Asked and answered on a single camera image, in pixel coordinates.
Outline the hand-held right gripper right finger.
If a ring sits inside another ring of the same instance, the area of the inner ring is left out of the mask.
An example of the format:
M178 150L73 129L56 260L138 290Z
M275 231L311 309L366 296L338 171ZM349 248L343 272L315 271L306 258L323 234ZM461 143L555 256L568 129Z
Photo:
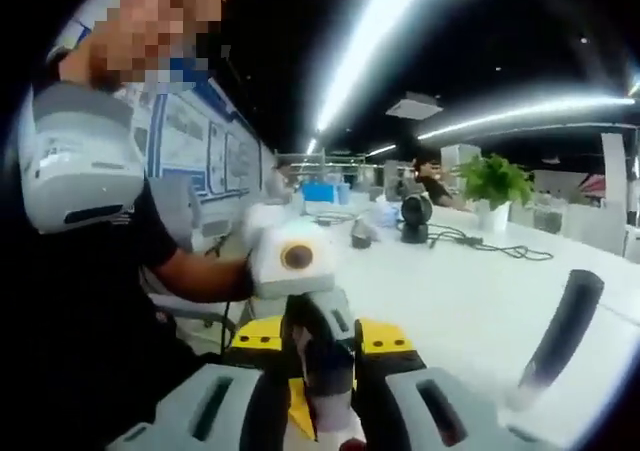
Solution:
M438 367L427 366L397 326L355 324L353 403L368 450L553 450L499 423L494 403Z

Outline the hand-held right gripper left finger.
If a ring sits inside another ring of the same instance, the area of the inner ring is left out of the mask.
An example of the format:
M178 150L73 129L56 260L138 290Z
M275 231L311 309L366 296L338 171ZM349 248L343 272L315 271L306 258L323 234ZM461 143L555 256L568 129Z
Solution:
M209 364L157 405L109 450L282 450L289 389L281 318L253 320L239 329L221 364Z

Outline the person's left hand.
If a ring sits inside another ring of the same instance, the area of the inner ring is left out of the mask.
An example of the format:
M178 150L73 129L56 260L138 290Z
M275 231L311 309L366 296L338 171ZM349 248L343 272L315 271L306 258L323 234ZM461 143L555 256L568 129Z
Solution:
M251 258L252 252L249 252L246 256L243 268L242 296L245 300L252 298L256 292L256 282L253 276Z

